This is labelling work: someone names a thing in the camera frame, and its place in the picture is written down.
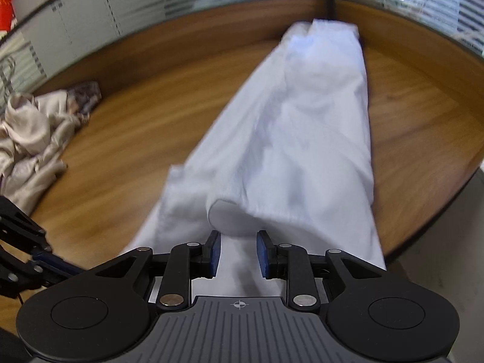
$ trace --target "beige satin cloth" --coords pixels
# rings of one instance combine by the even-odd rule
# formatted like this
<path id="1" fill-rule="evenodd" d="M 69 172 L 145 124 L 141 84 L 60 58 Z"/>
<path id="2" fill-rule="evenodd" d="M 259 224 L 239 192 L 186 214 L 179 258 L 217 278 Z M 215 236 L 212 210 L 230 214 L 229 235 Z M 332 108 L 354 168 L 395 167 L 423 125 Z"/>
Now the beige satin cloth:
<path id="1" fill-rule="evenodd" d="M 59 157 L 88 120 L 77 109 L 66 90 L 8 100 L 0 123 L 0 194 L 26 214 L 67 168 Z"/>

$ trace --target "red object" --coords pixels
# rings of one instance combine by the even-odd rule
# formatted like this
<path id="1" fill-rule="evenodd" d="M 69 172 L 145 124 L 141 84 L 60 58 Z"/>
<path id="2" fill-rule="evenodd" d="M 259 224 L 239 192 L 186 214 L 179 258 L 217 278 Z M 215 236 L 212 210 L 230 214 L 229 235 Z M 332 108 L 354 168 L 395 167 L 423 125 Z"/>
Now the red object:
<path id="1" fill-rule="evenodd" d="M 0 31 L 10 31 L 11 20 L 14 18 L 12 0 L 0 0 Z"/>

